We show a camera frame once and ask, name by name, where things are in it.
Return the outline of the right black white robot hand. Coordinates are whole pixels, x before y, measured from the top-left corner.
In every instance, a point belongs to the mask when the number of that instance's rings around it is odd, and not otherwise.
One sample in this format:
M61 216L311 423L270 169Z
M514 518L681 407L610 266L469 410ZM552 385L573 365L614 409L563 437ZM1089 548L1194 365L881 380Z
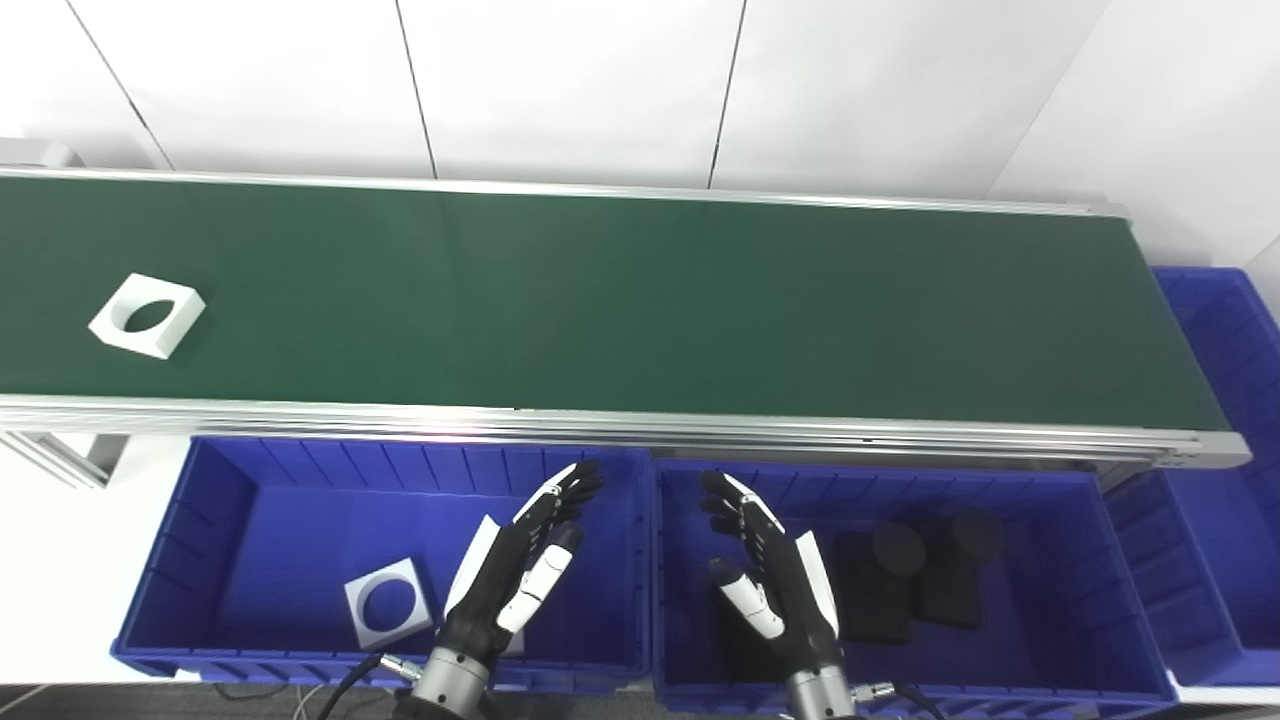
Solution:
M749 569L728 556L708 561L721 594L786 676L842 667L835 592L814 534L787 530L760 496L730 474L703 471L700 484L712 530L740 541L751 560Z

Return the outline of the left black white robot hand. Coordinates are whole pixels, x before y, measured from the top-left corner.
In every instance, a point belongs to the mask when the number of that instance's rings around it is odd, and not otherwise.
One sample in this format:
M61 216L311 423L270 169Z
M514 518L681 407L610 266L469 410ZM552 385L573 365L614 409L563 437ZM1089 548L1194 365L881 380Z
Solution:
M598 460L584 459L547 479L508 523L484 516L451 584L435 647L493 669L573 561L582 506L603 483Z

